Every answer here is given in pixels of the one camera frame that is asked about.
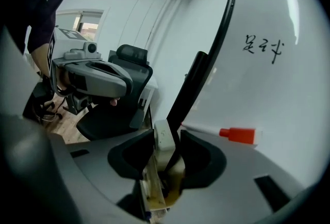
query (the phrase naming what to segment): desk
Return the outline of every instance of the desk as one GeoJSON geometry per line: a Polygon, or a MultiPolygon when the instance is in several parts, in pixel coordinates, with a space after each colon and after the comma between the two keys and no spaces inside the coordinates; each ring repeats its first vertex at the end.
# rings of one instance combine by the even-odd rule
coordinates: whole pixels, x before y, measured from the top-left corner
{"type": "Polygon", "coordinates": [[[155,77],[152,75],[149,82],[145,85],[145,88],[143,89],[140,99],[142,99],[142,106],[144,111],[144,116],[148,110],[151,98],[153,97],[153,93],[155,89],[158,89],[158,85],[156,82],[155,77]]]}

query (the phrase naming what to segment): chair headrest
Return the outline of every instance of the chair headrest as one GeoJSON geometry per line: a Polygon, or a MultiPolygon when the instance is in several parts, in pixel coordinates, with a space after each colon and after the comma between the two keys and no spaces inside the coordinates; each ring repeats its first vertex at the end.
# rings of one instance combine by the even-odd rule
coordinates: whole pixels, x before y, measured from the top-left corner
{"type": "Polygon", "coordinates": [[[137,48],[128,44],[121,45],[116,51],[116,55],[118,56],[118,58],[131,61],[139,65],[147,64],[147,54],[147,50],[137,48]]]}

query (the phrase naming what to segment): orange marker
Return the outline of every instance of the orange marker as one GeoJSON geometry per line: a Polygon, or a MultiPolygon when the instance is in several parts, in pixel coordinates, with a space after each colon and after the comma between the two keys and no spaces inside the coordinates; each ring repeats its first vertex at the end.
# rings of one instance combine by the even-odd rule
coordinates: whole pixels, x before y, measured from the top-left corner
{"type": "Polygon", "coordinates": [[[256,145],[259,143],[262,132],[256,129],[231,127],[229,129],[220,129],[219,135],[227,137],[230,141],[256,145]]]}

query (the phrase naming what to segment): white wall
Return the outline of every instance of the white wall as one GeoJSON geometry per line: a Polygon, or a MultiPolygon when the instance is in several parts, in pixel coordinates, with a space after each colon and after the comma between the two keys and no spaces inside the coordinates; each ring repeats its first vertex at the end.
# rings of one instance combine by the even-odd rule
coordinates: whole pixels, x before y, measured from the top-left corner
{"type": "Polygon", "coordinates": [[[121,44],[144,48],[165,0],[64,0],[58,11],[104,11],[96,33],[98,51],[107,60],[121,44]]]}
{"type": "Polygon", "coordinates": [[[209,52],[226,3],[182,1],[153,63],[158,83],[151,101],[153,121],[167,117],[197,52],[209,52]]]}

